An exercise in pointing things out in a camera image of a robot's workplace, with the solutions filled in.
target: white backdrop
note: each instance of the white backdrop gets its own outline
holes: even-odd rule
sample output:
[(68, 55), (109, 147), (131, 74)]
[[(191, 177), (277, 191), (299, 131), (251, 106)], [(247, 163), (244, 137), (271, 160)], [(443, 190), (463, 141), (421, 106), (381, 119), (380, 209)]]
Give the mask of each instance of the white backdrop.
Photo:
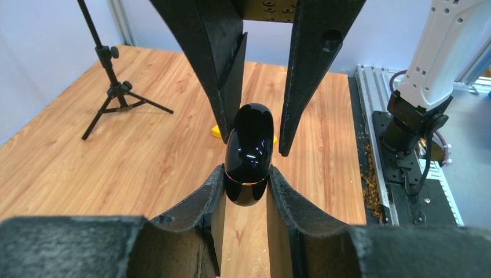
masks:
[[(104, 44), (121, 43), (108, 0), (86, 0)], [(0, 145), (96, 60), (76, 0), (0, 0)]]

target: tripod stand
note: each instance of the tripod stand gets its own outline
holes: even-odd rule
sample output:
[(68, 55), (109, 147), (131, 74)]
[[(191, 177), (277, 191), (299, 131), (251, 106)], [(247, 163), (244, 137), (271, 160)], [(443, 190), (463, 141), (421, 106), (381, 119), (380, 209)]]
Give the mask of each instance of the tripod stand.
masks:
[[(92, 38), (94, 39), (96, 43), (96, 53), (97, 56), (99, 57), (99, 60), (101, 61), (102, 67), (106, 70), (106, 73), (109, 77), (109, 80), (111, 81), (111, 85), (109, 89), (107, 90), (107, 95), (108, 97), (104, 101), (101, 109), (97, 111), (96, 116), (90, 123), (89, 127), (85, 131), (85, 133), (82, 136), (83, 140), (86, 140), (89, 137), (89, 134), (92, 132), (94, 129), (94, 126), (96, 126), (97, 121), (99, 121), (100, 117), (102, 114), (105, 113), (113, 113), (113, 112), (123, 112), (123, 111), (128, 111), (131, 110), (135, 107), (138, 107), (140, 105), (143, 105), (145, 103), (151, 104), (157, 108), (160, 108), (168, 113), (173, 114), (174, 111), (171, 109), (164, 107), (158, 103), (154, 103), (153, 101), (144, 98), (142, 96), (139, 96), (131, 91), (133, 88), (131, 83), (128, 81), (123, 81), (122, 83), (118, 81), (116, 74), (114, 73), (114, 70), (112, 69), (112, 62), (111, 58), (117, 59), (119, 58), (119, 51), (118, 48), (115, 46), (109, 48), (109, 46), (102, 45), (101, 40), (97, 34), (96, 28), (94, 26), (94, 23), (92, 22), (92, 18), (90, 17), (89, 10), (87, 9), (87, 6), (85, 5), (84, 0), (78, 0), (78, 4), (80, 6), (80, 9), (82, 10), (83, 17), (85, 18), (85, 21), (87, 22), (87, 25), (89, 26), (90, 33), (92, 34)], [(139, 101), (134, 103), (134, 104), (129, 104), (126, 102), (124, 99), (124, 96), (132, 96), (134, 98), (137, 98)], [(107, 106), (113, 100), (114, 98), (117, 98), (119, 101), (120, 107), (118, 108), (110, 108), (108, 109)]]

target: wood grain surface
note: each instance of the wood grain surface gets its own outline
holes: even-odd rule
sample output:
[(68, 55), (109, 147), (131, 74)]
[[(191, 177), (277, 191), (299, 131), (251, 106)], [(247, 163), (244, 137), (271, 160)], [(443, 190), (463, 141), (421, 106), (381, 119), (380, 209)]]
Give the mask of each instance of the wood grain surface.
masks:
[[(175, 114), (149, 104), (105, 114), (82, 141), (109, 86), (95, 63), (0, 148), (0, 220), (53, 214), (152, 218), (201, 186), (223, 162), (226, 146), (211, 135), (210, 103), (185, 56), (129, 46), (120, 53), (113, 61), (120, 81), (129, 80), (133, 92)], [(286, 73), (286, 67), (258, 63), (244, 69), (243, 104), (268, 106), (276, 136)], [(325, 76), (289, 157), (276, 146), (273, 164), (321, 209), (351, 224), (365, 223), (346, 75)], [(222, 277), (269, 277), (267, 240), (266, 198), (246, 208), (228, 201)]]

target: floor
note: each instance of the floor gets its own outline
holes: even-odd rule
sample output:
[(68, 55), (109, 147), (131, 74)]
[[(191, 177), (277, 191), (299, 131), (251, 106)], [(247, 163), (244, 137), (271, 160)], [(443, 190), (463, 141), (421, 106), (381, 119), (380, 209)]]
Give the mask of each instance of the floor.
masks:
[[(210, 104), (180, 53), (120, 47), (113, 64), (148, 104), (103, 115), (82, 141), (105, 99), (107, 76), (92, 66), (0, 148), (0, 219), (14, 215), (144, 215), (152, 218), (199, 187), (222, 163), (211, 135)], [(246, 63), (243, 103), (273, 112), (275, 135), (287, 69)], [(365, 211), (346, 75), (327, 74), (307, 106), (290, 156), (273, 164), (321, 209), (351, 224)], [(227, 203), (222, 277), (269, 277), (265, 198), (252, 207)]]
[(452, 145), (445, 177), (465, 225), (491, 229), (491, 98), (459, 89), (452, 96), (441, 129)]

